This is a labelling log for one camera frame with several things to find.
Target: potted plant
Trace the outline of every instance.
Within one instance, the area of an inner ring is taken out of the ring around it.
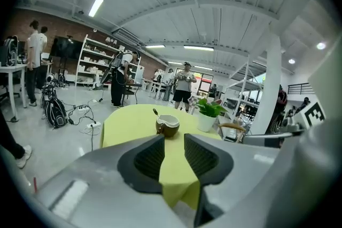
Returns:
[[[213,126],[216,117],[220,115],[221,112],[226,112],[226,110],[216,102],[207,102],[206,98],[201,99],[196,104],[199,107],[199,119],[197,128],[201,131],[208,132]]]

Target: bag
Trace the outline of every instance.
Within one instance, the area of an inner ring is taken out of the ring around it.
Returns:
[[[57,98],[55,89],[48,85],[42,92],[42,107],[47,121],[54,127],[60,128],[67,123],[64,104]]]

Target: brick wall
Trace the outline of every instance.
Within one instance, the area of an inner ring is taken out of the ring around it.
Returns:
[[[93,29],[76,22],[72,22],[63,18],[55,17],[46,13],[35,12],[30,10],[14,9],[11,19],[7,23],[7,28],[3,33],[2,40],[8,36],[17,35],[19,40],[25,41],[30,35],[29,24],[32,20],[38,20],[39,29],[42,26],[47,26],[48,32],[46,36],[48,37],[48,44],[45,52],[50,53],[53,44],[53,39],[55,36],[67,37],[71,35],[74,40],[83,42],[84,37],[88,34],[88,37],[93,40],[105,43],[105,39],[108,35],[103,34],[99,31],[94,33]],[[131,49],[124,43],[120,43],[127,49]],[[165,66],[155,61],[154,59],[141,54],[142,58],[140,61],[141,66],[145,67],[144,78],[151,78],[154,75],[154,71],[159,68],[165,70]],[[52,66],[53,71],[56,71],[59,66],[59,58],[53,59],[54,65]],[[66,64],[67,70],[70,74],[75,74],[77,69],[77,61],[68,60]]]

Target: floor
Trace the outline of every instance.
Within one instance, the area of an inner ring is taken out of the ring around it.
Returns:
[[[88,90],[87,87],[77,86],[76,102],[74,102],[75,87],[70,85],[70,87],[67,86],[66,88],[58,89],[56,92],[58,98],[64,102],[67,110],[72,108],[67,104],[81,105],[90,101],[89,105],[94,113],[94,119],[100,123],[103,123],[111,113],[117,110],[111,105],[111,94],[107,89],[104,91],[103,101],[94,103],[93,99],[99,100],[101,98],[102,90],[92,91]],[[139,90],[137,99],[139,104],[174,107],[172,103],[150,98],[147,91]],[[125,98],[124,105],[135,103],[134,96],[128,96],[128,99]],[[92,123],[90,119],[84,118],[79,125],[67,124],[64,127],[53,129],[46,120],[42,119],[43,110],[39,106],[23,108],[21,98],[15,99],[15,106],[19,121],[7,124],[17,143],[23,146],[29,144],[33,148],[32,156],[23,171],[30,182],[33,181],[33,177],[36,177],[38,188],[78,157],[91,151],[91,135],[82,133],[87,124]],[[12,117],[9,100],[2,103],[2,112],[7,120]],[[74,111],[71,116],[75,123],[80,117],[82,117],[82,114],[77,111]],[[99,139],[100,133],[93,137],[94,149],[99,147]]]

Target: ceiling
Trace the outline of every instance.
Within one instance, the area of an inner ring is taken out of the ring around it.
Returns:
[[[163,61],[187,60],[222,75],[239,68],[249,54],[265,57],[260,39],[267,29],[280,36],[282,66],[293,71],[308,49],[331,41],[339,28],[327,0],[105,0],[90,18],[93,2],[32,0],[20,5],[82,20],[107,33],[124,28],[144,44],[164,44],[164,49],[148,49]],[[184,44],[208,44],[215,50],[186,50]],[[290,58],[296,64],[290,65]]]

